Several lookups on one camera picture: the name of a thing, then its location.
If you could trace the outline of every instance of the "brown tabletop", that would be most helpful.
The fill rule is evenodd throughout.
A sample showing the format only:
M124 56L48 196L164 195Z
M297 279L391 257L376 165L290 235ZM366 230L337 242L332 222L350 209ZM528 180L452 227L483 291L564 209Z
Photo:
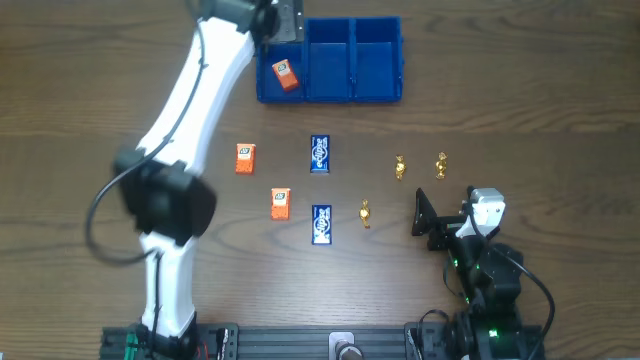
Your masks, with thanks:
M307 16L402 17L404 98L393 105L256 101L235 86L204 179L219 206L202 237L194 302L204 322L393 324L465 304L443 253L410 236L414 194L453 215L469 184L495 187L496 238L557 304L549 358L640 356L640 6L637 0L308 0ZM177 79L192 24L181 1L0 2L0 352L95 359L101 327L135 322L142 264L94 260L81 224L121 146L135 146ZM309 136L331 134L331 174L309 174ZM254 176L236 143L257 145ZM435 179L437 154L449 155ZM408 171L394 178L395 155ZM292 189L272 222L270 189ZM358 210L369 199L371 229ZM334 244L310 244L311 205L333 205ZM120 198L95 226L139 251ZM525 277L524 320L547 301Z

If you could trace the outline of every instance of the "gold wrapped candy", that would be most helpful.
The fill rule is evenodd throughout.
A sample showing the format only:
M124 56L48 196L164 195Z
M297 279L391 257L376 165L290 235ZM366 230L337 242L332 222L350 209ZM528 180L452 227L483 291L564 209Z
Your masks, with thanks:
M444 179L444 172L447 171L447 154L441 152L438 154L439 161L436 162L436 179L442 180Z
M371 216L371 212L369 211L369 201L367 199L362 200L362 209L360 209L360 219L362 219L362 224L365 229L370 228L369 226L369 216Z
M407 164L405 164L404 156L402 155L396 155L396 160L398 160L398 163L396 164L396 179L401 181L404 172L407 170Z

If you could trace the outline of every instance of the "blue tray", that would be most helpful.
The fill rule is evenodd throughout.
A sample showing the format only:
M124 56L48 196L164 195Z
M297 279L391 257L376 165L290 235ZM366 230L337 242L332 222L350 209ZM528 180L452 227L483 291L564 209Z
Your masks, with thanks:
M305 20L305 40L271 44L257 56L263 103L393 102L404 81L399 17ZM289 60L300 87L285 92L271 65Z

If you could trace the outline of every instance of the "orange tic tac box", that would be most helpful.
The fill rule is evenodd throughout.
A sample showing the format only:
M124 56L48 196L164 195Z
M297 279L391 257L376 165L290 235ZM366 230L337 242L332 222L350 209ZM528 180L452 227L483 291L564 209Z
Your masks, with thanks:
M289 220L291 189L271 189L271 220Z
M251 175L256 163L256 146L238 144L236 146L236 174Z
M289 64L289 60L284 59L277 62L273 64L272 68L273 72L276 73L278 80L280 80L280 85L282 85L284 91L291 91L300 85L296 74L293 73L291 64Z

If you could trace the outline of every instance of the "wooden table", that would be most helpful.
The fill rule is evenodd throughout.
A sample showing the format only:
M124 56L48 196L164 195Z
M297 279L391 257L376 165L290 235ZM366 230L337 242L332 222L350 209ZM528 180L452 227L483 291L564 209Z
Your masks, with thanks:
M202 321L241 325L403 324L464 308L442 284L445 255L409 234L417 187L455 214L469 184L496 187L496 241L522 251L558 311L551 359L640 356L640 6L637 0L307 0L307 16L403 18L396 105L265 106L255 66L229 99L206 181L219 207L201 239ZM158 116L192 32L180 1L0 2L0 352L95 359L102 326L145 303L143 265L106 267L81 224ZM332 136L332 173L310 176L309 136ZM235 144L257 144L255 176ZM444 181L437 154L449 155ZM408 171L394 178L395 155ZM292 189L287 223L272 187ZM358 218L369 199L371 230ZM334 245L310 245L311 205L334 209ZM99 240L139 251L118 196ZM547 301L522 277L528 323Z

